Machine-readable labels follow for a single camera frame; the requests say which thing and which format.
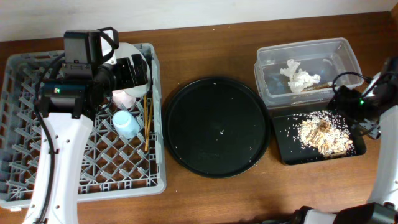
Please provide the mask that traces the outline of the grey plate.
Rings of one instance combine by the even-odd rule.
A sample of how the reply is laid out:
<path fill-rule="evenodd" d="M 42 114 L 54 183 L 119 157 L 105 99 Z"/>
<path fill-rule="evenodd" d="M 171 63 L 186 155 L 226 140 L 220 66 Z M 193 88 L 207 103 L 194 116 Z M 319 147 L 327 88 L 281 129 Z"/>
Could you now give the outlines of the grey plate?
<path fill-rule="evenodd" d="M 112 57 L 106 61 L 106 64 L 110 64 L 110 65 L 116 65 L 116 60 L 119 58 L 124 58 L 124 57 L 129 57 L 131 58 L 131 55 L 133 54 L 141 54 L 142 58 L 147 62 L 147 77 L 148 77 L 148 83 L 145 85 L 141 85 L 141 86 L 137 86 L 137 87 L 133 87 L 133 88 L 127 88 L 127 89 L 123 89 L 123 91 L 125 91 L 128 95 L 131 95 L 133 97 L 136 98 L 140 98 L 143 97 L 150 89 L 150 84 L 151 84 L 151 70 L 150 70 L 150 63 L 146 60 L 145 56 L 143 53 L 141 53 L 139 51 L 139 49 L 129 43 L 120 43 L 119 47 L 113 51 L 113 55 Z"/>

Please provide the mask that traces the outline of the pink cup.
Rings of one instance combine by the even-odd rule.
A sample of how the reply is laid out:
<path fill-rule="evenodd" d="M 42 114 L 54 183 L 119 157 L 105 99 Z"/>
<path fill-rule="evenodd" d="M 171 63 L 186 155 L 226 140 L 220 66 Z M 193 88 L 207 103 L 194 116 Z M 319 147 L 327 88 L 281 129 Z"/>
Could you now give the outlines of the pink cup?
<path fill-rule="evenodd" d="M 122 106 L 129 109 L 133 107 L 136 102 L 136 97 L 128 95 L 123 90 L 115 90 L 112 94 L 112 101 L 119 109 L 122 109 Z"/>

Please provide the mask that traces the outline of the gold foil wrapper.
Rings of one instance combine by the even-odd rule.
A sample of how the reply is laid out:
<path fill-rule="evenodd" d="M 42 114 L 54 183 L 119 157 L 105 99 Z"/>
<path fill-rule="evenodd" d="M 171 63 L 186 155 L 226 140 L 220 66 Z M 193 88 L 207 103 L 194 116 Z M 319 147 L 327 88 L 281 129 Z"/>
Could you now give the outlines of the gold foil wrapper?
<path fill-rule="evenodd" d="M 321 85 L 316 85 L 316 86 L 311 86 L 308 88 L 305 88 L 304 91 L 313 91 L 313 90 L 321 90 L 325 88 L 331 88 L 332 87 L 332 82 L 324 83 Z"/>

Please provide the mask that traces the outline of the food scraps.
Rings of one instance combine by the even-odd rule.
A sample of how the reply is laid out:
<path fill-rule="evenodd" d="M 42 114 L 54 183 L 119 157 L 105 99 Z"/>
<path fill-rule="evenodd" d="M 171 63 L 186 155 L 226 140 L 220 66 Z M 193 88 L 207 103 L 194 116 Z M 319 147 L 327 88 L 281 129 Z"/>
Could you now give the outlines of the food scraps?
<path fill-rule="evenodd" d="M 316 152 L 329 159 L 345 156 L 355 149 L 345 119 L 331 111 L 294 114 L 286 121 L 288 125 L 282 132 L 298 144 L 300 153 Z"/>

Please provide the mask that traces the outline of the blue cup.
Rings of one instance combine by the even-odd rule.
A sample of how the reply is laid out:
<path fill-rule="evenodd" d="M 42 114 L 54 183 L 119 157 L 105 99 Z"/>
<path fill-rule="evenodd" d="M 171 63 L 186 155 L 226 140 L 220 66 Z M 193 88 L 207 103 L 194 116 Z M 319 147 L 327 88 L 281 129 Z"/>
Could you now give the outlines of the blue cup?
<path fill-rule="evenodd" d="M 116 112 L 113 115 L 112 122 L 117 134 L 126 139 L 135 137 L 141 129 L 135 117 L 125 110 Z"/>

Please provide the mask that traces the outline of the white napkin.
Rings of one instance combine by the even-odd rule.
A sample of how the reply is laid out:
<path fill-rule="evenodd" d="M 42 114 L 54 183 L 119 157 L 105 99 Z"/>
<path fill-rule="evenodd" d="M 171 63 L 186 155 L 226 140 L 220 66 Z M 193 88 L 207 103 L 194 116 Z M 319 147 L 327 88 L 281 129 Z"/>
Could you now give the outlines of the white napkin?
<path fill-rule="evenodd" d="M 289 78 L 288 86 L 292 93 L 300 93 L 305 88 L 320 82 L 320 76 L 310 75 L 307 71 L 299 68 L 300 62 L 293 59 L 287 61 L 287 68 L 281 68 L 280 74 Z"/>

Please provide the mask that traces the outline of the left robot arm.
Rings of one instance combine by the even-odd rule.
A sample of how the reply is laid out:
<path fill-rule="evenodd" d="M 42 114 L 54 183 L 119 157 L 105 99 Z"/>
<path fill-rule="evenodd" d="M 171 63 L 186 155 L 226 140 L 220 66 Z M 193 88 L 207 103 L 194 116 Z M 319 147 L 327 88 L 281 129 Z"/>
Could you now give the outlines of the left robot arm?
<path fill-rule="evenodd" d="M 26 223 L 76 223 L 78 185 L 86 144 L 97 114 L 117 106 L 125 138 L 136 135 L 129 113 L 150 88 L 150 67 L 112 27 L 68 30 L 64 51 L 39 75 L 34 113 L 41 144 Z"/>

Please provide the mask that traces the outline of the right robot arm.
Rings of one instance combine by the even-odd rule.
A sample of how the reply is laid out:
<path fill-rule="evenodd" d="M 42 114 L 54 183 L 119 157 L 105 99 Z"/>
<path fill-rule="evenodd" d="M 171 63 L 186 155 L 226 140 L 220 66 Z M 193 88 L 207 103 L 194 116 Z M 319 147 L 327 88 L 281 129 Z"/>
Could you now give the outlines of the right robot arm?
<path fill-rule="evenodd" d="M 289 223 L 397 223 L 397 58 L 386 60 L 382 70 L 363 93 L 346 86 L 335 88 L 328 108 L 346 118 L 353 132 L 364 120 L 373 120 L 381 129 L 381 148 L 376 182 L 364 205 L 325 213 L 303 206 Z"/>

